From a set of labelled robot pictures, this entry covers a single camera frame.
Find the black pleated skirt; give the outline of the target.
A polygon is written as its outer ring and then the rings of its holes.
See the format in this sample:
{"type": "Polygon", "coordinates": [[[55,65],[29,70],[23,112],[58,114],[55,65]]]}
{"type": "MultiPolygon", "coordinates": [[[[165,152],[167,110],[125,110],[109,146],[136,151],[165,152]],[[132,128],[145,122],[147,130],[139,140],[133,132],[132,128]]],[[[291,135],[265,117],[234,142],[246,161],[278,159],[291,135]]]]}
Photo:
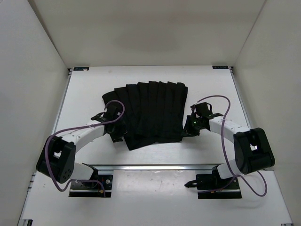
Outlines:
{"type": "Polygon", "coordinates": [[[183,115],[188,88],[178,82],[139,82],[103,94],[105,104],[125,112],[111,133],[114,143],[125,141],[129,150],[154,143],[182,141],[183,115]]]}

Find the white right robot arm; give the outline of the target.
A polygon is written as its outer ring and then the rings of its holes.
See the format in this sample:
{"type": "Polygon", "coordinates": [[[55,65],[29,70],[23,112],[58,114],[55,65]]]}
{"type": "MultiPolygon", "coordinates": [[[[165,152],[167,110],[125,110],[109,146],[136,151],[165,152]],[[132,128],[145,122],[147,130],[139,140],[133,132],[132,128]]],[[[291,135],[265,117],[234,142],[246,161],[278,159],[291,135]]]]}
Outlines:
{"type": "Polygon", "coordinates": [[[183,130],[185,137],[198,136],[206,129],[221,135],[234,145],[235,158],[217,166],[217,173],[211,176],[215,188],[223,188],[228,178],[247,175],[275,165],[275,158],[266,133],[261,128],[247,128],[227,120],[220,113],[198,117],[196,113],[187,116],[183,130]]]}

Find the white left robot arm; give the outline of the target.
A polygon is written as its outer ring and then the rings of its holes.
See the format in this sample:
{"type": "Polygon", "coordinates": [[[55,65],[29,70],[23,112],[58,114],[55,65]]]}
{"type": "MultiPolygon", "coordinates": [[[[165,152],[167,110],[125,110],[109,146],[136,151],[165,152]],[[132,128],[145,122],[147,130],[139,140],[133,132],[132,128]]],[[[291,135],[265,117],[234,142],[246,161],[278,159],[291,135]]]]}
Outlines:
{"type": "Polygon", "coordinates": [[[122,113],[99,113],[84,126],[63,129],[49,136],[36,170],[51,178],[56,186],[79,181],[87,187],[94,187],[98,183],[96,169],[86,163],[75,162],[77,152],[106,134],[121,138],[125,132],[122,113]]]}

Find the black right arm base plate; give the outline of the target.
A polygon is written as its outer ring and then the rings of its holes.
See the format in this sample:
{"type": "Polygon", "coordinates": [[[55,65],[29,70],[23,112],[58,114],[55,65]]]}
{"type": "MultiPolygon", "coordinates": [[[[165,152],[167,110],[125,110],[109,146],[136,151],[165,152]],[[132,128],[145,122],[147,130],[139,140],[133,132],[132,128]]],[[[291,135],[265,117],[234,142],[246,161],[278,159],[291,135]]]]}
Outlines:
{"type": "Polygon", "coordinates": [[[196,179],[187,182],[186,188],[197,188],[198,199],[241,199],[238,179],[236,177],[222,179],[217,167],[211,174],[196,174],[196,179]]]}

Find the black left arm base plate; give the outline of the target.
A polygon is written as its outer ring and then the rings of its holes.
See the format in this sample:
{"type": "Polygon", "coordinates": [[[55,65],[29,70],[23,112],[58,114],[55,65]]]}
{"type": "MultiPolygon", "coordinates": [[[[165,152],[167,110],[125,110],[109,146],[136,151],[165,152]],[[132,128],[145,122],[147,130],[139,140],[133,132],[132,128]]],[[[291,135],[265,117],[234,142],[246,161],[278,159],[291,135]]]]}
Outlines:
{"type": "Polygon", "coordinates": [[[69,190],[69,197],[80,198],[111,198],[112,185],[113,185],[113,171],[112,170],[99,170],[94,169],[91,180],[98,182],[72,182],[69,190]]]}

